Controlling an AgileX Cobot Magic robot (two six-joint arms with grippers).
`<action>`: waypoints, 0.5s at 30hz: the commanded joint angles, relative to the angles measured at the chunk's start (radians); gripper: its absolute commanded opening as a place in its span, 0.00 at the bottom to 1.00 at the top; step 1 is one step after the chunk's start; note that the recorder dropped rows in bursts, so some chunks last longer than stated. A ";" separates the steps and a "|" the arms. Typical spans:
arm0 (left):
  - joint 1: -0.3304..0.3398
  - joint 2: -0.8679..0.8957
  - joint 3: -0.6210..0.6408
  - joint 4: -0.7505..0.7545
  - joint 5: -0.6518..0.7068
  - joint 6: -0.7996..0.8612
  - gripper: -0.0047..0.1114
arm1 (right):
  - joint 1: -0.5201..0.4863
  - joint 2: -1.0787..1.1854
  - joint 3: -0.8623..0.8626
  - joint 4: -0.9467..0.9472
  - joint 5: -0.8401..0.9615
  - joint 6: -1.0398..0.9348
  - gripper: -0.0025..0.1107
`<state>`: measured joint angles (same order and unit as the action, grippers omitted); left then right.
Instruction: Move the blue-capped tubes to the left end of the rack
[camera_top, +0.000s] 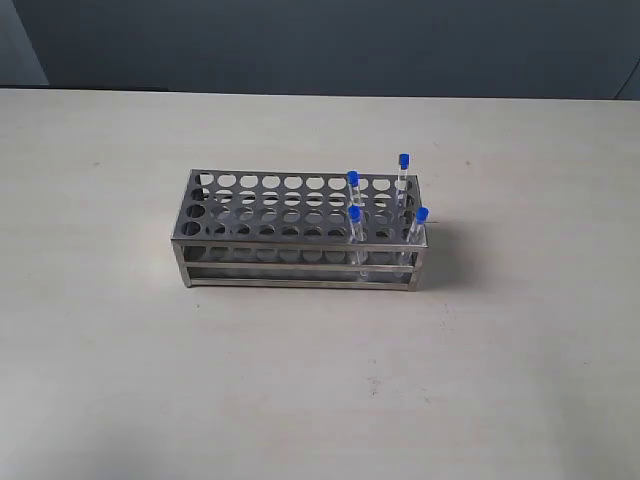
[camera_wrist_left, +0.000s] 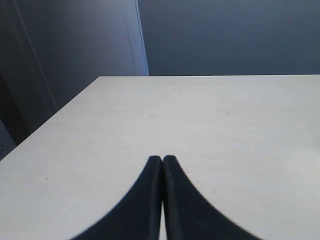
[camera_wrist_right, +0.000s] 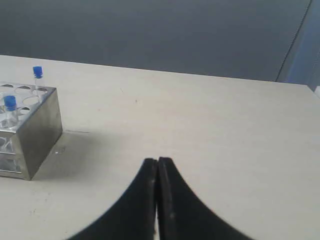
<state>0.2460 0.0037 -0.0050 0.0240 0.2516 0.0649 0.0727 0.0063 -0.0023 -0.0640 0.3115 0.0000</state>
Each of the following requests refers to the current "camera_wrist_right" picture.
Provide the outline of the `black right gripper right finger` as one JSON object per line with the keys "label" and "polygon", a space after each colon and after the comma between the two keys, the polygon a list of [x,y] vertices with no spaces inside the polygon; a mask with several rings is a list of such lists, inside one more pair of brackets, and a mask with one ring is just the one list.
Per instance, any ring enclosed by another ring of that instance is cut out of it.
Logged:
{"label": "black right gripper right finger", "polygon": [[212,212],[192,191],[173,160],[157,167],[157,215],[161,240],[249,240]]}

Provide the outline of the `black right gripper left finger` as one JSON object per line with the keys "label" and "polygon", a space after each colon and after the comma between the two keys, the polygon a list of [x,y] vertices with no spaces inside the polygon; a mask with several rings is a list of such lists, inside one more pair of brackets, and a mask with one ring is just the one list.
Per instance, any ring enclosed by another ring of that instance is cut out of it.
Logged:
{"label": "black right gripper left finger", "polygon": [[158,161],[146,158],[121,197],[71,240],[153,240]]}

